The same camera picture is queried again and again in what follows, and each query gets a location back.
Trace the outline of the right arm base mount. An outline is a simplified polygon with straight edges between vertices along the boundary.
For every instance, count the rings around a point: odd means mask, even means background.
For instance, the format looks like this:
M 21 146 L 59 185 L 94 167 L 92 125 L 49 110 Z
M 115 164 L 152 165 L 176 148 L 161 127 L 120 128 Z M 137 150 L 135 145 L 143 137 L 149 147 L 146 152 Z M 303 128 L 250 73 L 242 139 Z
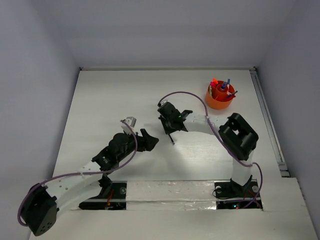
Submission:
M 249 178 L 241 186 L 231 179 L 214 183 L 212 195 L 216 199 L 218 210 L 263 209 L 259 185 L 256 179 Z

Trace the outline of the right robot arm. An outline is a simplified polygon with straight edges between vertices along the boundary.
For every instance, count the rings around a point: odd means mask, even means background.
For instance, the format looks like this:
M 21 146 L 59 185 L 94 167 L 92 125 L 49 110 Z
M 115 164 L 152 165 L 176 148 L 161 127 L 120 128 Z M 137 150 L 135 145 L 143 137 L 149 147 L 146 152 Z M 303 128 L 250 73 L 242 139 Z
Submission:
M 230 190 L 242 196 L 252 181 L 251 167 L 258 134 L 238 113 L 226 119 L 197 114 L 191 110 L 180 112 L 172 103 L 159 103 L 157 111 L 165 134 L 177 131 L 199 132 L 215 136 L 232 157 Z

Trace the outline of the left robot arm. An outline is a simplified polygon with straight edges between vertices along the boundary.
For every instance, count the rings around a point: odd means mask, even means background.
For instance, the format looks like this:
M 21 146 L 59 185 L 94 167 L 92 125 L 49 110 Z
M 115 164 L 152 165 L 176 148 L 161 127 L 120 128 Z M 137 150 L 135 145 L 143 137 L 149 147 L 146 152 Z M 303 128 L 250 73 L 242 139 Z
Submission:
M 137 152 L 152 151 L 159 142 L 142 128 L 113 136 L 108 145 L 78 171 L 65 173 L 37 183 L 22 200 L 18 223 L 41 236 L 56 223 L 62 214 L 77 207 L 81 202 L 110 194 L 112 181 L 108 175 L 124 167 L 120 162 L 130 162 Z

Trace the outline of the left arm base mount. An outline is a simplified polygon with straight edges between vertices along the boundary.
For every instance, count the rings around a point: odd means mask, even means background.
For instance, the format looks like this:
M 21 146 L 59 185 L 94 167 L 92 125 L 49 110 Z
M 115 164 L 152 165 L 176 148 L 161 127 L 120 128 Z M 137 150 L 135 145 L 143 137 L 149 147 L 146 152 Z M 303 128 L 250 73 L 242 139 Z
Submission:
M 78 205 L 81 210 L 119 211 L 127 209 L 127 181 L 111 181 L 104 176 L 98 181 L 101 191 Z

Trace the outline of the blue cap glue bottle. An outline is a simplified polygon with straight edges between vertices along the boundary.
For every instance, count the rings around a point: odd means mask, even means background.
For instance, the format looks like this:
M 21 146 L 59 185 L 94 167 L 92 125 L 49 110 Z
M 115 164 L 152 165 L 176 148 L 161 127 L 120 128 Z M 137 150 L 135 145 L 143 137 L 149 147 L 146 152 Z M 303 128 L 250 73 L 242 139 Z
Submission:
M 227 86 L 227 84 L 224 82 L 222 85 L 221 85 L 221 89 L 225 89 L 226 88 L 226 86 Z

